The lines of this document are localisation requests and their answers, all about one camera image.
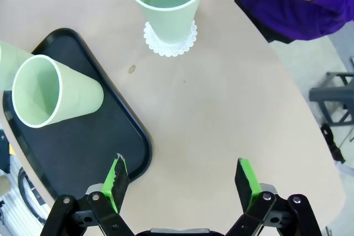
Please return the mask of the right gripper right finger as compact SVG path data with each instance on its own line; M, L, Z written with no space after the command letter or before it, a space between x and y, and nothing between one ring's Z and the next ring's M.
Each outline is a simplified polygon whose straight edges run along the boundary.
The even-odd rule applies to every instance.
M257 180L247 159L237 161L235 185L243 214L227 235L259 235L263 228L275 228L279 235L321 235L308 198L302 194L281 198Z

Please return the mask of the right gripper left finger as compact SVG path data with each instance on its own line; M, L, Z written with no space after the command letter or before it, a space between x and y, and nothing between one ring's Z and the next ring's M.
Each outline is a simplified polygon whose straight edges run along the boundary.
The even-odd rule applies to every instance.
M119 215L129 184L125 159L118 154L99 191L56 199L41 235L84 235L88 227L99 227L103 235L133 235Z

